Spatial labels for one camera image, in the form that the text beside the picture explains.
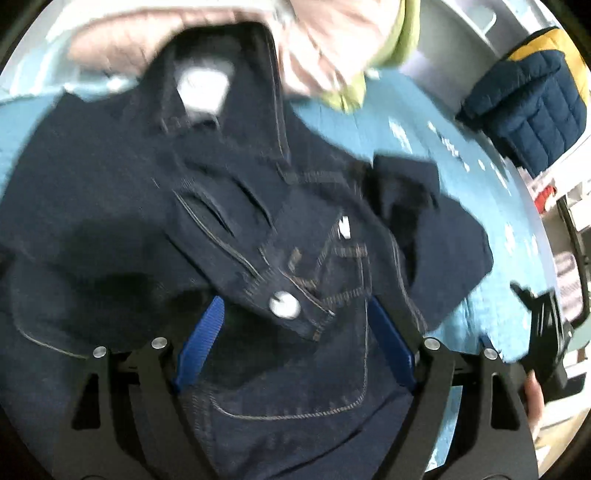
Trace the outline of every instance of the metal button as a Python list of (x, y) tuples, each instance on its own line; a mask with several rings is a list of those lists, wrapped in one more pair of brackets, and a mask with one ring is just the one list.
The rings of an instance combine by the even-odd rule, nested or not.
[(291, 293), (278, 291), (269, 300), (269, 308), (279, 318), (292, 320), (301, 312), (300, 302)]

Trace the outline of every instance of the white label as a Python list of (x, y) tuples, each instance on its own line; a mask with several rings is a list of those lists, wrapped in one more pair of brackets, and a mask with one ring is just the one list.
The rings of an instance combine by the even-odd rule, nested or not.
[(220, 70), (189, 67), (178, 81), (177, 89), (187, 113), (218, 115), (226, 100), (230, 79)]
[(349, 225), (349, 217), (344, 216), (339, 220), (339, 232), (343, 235), (345, 240), (351, 238), (351, 226)]

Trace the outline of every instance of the navy quilted jacket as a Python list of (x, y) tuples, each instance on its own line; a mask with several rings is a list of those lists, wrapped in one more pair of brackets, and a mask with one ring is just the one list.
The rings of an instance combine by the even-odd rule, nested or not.
[(554, 48), (517, 61), (512, 56), (503, 59), (477, 82), (458, 119), (481, 129), (502, 155), (536, 177), (572, 147), (586, 127), (586, 97), (579, 93), (588, 95), (586, 79), (583, 88), (579, 70), (573, 74), (571, 67), (565, 52)]

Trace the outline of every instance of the silver bolt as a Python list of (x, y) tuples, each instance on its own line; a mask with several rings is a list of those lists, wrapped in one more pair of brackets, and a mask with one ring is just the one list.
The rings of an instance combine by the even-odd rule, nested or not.
[(156, 337), (154, 340), (152, 340), (152, 348), (155, 348), (156, 350), (164, 348), (167, 344), (168, 340), (164, 337)]
[(484, 356), (487, 357), (489, 360), (496, 360), (497, 358), (499, 358), (499, 354), (496, 353), (496, 350), (492, 348), (485, 348)]
[(425, 347), (429, 350), (439, 350), (441, 344), (439, 343), (439, 340), (435, 338), (425, 338)]
[(98, 346), (92, 352), (92, 356), (95, 358), (103, 358), (106, 354), (107, 349), (104, 346)]

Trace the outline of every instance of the human hand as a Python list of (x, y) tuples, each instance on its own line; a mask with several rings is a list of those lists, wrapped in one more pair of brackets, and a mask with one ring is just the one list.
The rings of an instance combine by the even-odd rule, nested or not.
[(533, 370), (527, 375), (524, 390), (527, 399), (527, 420), (530, 425), (531, 436), (535, 441), (540, 434), (540, 422), (544, 414), (544, 394)]

